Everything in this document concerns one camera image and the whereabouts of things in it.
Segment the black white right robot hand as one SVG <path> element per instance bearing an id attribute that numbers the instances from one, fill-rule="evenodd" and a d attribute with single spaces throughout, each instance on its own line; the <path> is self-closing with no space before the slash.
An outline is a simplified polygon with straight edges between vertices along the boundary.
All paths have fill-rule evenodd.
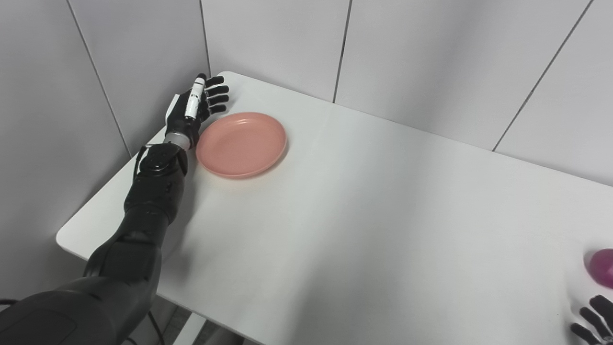
<path id="1" fill-rule="evenodd" d="M 579 310 L 580 316 L 591 328 L 579 323 L 569 326 L 570 332 L 587 345 L 611 345 L 613 343 L 613 302 L 605 296 L 589 299 L 589 307 Z"/>

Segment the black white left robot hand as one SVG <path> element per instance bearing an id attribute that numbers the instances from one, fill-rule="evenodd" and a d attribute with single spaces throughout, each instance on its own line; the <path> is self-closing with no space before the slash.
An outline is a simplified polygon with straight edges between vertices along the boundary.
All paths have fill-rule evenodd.
<path id="1" fill-rule="evenodd" d="M 223 76 L 198 74 L 186 92 L 173 98 L 166 115 L 164 142 L 185 151 L 197 146 L 202 124 L 210 116 L 227 111 L 228 93 Z"/>

